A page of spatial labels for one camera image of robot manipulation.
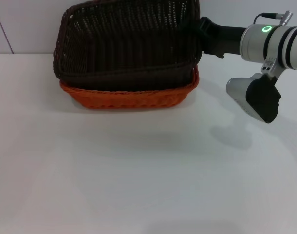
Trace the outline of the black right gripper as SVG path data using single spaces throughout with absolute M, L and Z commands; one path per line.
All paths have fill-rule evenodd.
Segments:
M 224 54 L 240 55 L 240 42 L 246 28 L 221 26 L 208 17 L 200 18 L 199 33 L 205 54 L 224 58 Z

